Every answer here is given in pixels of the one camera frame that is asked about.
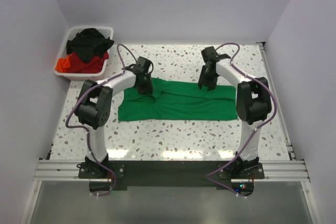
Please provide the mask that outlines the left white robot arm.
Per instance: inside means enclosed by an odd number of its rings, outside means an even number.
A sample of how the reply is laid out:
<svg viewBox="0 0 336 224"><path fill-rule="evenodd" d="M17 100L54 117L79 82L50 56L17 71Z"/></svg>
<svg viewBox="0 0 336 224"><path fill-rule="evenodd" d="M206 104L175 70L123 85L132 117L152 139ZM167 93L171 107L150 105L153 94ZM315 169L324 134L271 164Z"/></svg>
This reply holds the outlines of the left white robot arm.
<svg viewBox="0 0 336 224"><path fill-rule="evenodd" d="M139 94L151 94L152 71L152 61L139 57L114 77L98 82L86 80L82 85L75 116L80 125L86 127L88 153L85 162L92 163L90 171L97 178L105 177L109 171L104 126L110 117L112 99L128 88L135 88Z"/></svg>

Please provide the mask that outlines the green t shirt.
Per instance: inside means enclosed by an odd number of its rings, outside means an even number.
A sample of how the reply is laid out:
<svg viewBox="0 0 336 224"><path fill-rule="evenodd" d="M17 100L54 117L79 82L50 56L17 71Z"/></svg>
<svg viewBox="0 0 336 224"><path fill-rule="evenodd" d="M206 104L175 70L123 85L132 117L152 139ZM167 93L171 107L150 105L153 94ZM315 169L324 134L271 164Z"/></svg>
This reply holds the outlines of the green t shirt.
<svg viewBox="0 0 336 224"><path fill-rule="evenodd" d="M118 107L118 120L197 120L232 121L236 112L236 90L217 86L199 88L196 83L152 79L153 92L139 94L136 88L124 90Z"/></svg>

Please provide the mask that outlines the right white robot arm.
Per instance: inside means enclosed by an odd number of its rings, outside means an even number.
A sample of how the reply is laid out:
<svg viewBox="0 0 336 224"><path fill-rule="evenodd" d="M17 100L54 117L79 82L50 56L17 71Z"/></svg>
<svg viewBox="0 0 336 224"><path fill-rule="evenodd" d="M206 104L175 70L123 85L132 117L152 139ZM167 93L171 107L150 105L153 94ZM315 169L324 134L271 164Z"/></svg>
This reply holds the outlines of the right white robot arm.
<svg viewBox="0 0 336 224"><path fill-rule="evenodd" d="M246 178L252 173L252 166L259 162L260 128L272 111L268 80L238 69L233 57L220 55L213 46L203 49L201 55L205 65L198 80L200 88L206 86L208 91L214 90L218 77L223 77L236 89L236 112L242 121L242 129L234 173L239 178Z"/></svg>

